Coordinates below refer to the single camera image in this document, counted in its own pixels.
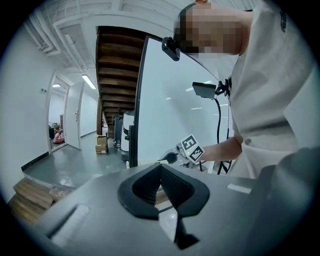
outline fluorescent light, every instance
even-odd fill
[[[86,74],[82,75],[82,78],[84,79],[84,81],[86,81],[86,83],[92,88],[92,89],[96,89],[96,87],[94,86],[94,84],[91,82],[91,80],[89,79],[89,77]]]

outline black baseboard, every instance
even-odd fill
[[[24,172],[26,169],[33,166],[35,163],[39,162],[41,159],[44,159],[45,157],[49,156],[49,152],[45,152],[44,154],[38,156],[37,158],[31,160],[30,162],[26,163],[25,165],[21,166],[21,170]]]

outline wooden stair step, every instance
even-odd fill
[[[111,124],[111,122],[112,122],[112,117],[106,117],[106,121],[108,122],[108,124]]]
[[[100,67],[99,68],[99,75],[101,76],[109,76],[109,77],[124,77],[124,78],[132,78],[138,79],[138,72],[129,71],[125,69],[118,69],[118,68],[110,68],[110,67]]]
[[[100,56],[108,56],[108,58],[116,57],[116,58],[125,58],[128,60],[133,60],[133,61],[137,61],[137,62],[141,61],[141,55],[136,54],[136,53],[117,51],[117,50],[108,50],[108,49],[103,49],[103,50],[99,49],[99,53],[101,54]],[[109,63],[105,63],[103,66],[111,68]],[[122,68],[123,68],[122,64],[117,64],[117,68],[119,68],[120,66],[122,66]],[[132,68],[129,68],[129,69],[131,69],[133,71],[138,71],[138,68],[135,66],[133,66]]]
[[[105,78],[101,77],[99,79],[99,84],[101,87],[103,86],[124,86],[124,87],[131,87],[131,88],[136,88],[137,83],[133,81],[127,81],[127,80],[122,80],[122,79],[113,79],[113,78]]]
[[[144,47],[145,44],[144,39],[124,34],[100,33],[99,39],[102,43],[108,42],[114,44],[123,44],[127,46],[134,46],[141,49]]]
[[[121,102],[112,102],[112,101],[104,101],[104,107],[111,107],[111,108],[125,108],[125,109],[135,109],[135,104],[132,103],[121,103]]]
[[[140,61],[129,59],[129,58],[121,58],[121,57],[109,57],[109,56],[101,56],[98,59],[100,64],[116,64],[116,65],[123,65],[123,66],[133,66],[135,68],[140,67]]]
[[[126,95],[126,96],[134,96],[134,97],[136,96],[136,90],[112,88],[112,87],[101,87],[100,93],[110,94],[110,95]]]
[[[118,108],[117,107],[105,107],[104,109],[104,112],[118,112]],[[127,111],[132,111],[132,109],[129,109],[129,108],[122,108],[122,107],[120,107],[120,110],[121,110],[121,112],[122,113],[124,113],[124,112],[127,112]]]
[[[101,26],[100,33],[102,34],[112,34],[112,35],[126,35],[127,37],[133,37],[141,40],[145,40],[148,33],[143,31],[127,28],[127,27],[119,27],[119,26]]]
[[[105,113],[106,118],[112,118],[112,117],[115,117],[116,115],[118,115],[118,111],[117,112],[104,112],[104,113]]]
[[[110,102],[136,102],[136,98],[134,97],[125,97],[125,96],[110,96],[110,95],[103,95],[103,101],[110,101]]]
[[[123,44],[101,43],[99,46],[99,51],[104,54],[108,54],[110,52],[121,52],[124,55],[133,55],[141,57],[143,50],[142,48],[132,47]]]

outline door handle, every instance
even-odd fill
[[[78,109],[75,110],[75,113],[73,113],[75,116],[75,121],[77,122],[78,121]]]

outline ceiling pipe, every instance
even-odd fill
[[[49,37],[50,41],[53,43],[54,47],[56,48],[55,51],[49,52],[47,55],[57,55],[62,53],[62,49],[60,45],[58,44],[57,40],[55,39],[54,35],[50,32],[50,29],[47,26],[47,23],[45,22],[45,19],[39,9],[34,10],[34,15],[39,21],[43,31],[46,33],[46,35]]]
[[[31,22],[31,24],[34,26],[35,30],[38,32],[38,34],[40,35],[40,37],[43,39],[43,41],[46,43],[47,47],[44,48],[42,51],[44,53],[47,53],[49,51],[51,51],[54,48],[54,45],[50,42],[49,38],[47,37],[47,35],[45,34],[45,32],[42,30],[42,28],[40,27],[40,25],[38,24],[35,16],[33,13],[30,14],[29,16],[29,20]]]
[[[35,34],[31,31],[31,28],[29,27],[29,25],[27,24],[27,21],[25,21],[23,23],[26,31],[29,33],[29,35],[32,37],[32,39],[35,41],[35,43],[38,45],[38,49],[42,50],[43,46],[41,45],[41,43],[38,41],[38,39],[36,38]]]

